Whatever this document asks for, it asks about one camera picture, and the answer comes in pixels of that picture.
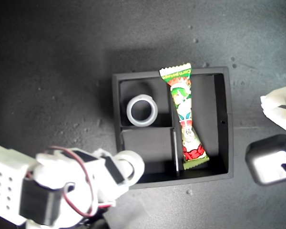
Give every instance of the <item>hole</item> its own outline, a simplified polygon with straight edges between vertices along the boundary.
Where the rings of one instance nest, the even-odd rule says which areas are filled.
[[[141,100],[133,105],[131,112],[135,120],[143,121],[151,115],[152,107],[147,101]]]
[[[73,191],[73,190],[75,190],[75,184],[70,185],[70,186],[68,187],[68,192],[71,192],[71,191]]]

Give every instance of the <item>candy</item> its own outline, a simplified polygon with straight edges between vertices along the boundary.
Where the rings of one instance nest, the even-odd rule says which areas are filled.
[[[184,169],[189,169],[209,160],[192,127],[191,64],[163,68],[161,78],[170,85],[171,95],[179,116],[182,132]]]

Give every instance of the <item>black box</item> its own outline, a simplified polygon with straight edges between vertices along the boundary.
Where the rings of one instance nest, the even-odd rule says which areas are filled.
[[[133,188],[233,177],[233,119],[228,68],[192,69],[191,82],[193,127],[210,161],[184,170],[181,127],[169,85],[161,79],[159,72],[113,75],[117,151],[132,150],[145,162],[145,172]],[[158,116],[148,127],[132,125],[126,115],[128,102],[140,94],[150,95],[158,106]]]

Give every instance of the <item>table surface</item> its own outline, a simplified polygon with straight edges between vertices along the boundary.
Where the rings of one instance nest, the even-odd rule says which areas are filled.
[[[0,145],[115,152],[112,73],[184,62],[229,67],[234,178],[131,190],[111,228],[286,229],[286,182],[256,185],[244,160],[286,133],[259,101],[286,86],[286,0],[1,1]]]

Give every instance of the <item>clear tape roll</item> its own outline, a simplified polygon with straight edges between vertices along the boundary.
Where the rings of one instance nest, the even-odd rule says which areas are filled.
[[[138,101],[146,101],[150,104],[150,106],[152,108],[151,114],[145,120],[136,120],[132,115],[133,105],[135,103],[137,103]],[[133,125],[138,126],[138,127],[146,127],[146,126],[151,125],[156,120],[157,115],[158,115],[158,107],[157,107],[157,104],[155,103],[155,101],[153,100],[152,97],[150,97],[149,95],[146,95],[146,94],[141,94],[141,95],[138,95],[138,96],[132,98],[129,101],[129,103],[127,105],[126,113],[127,113],[128,120]]]

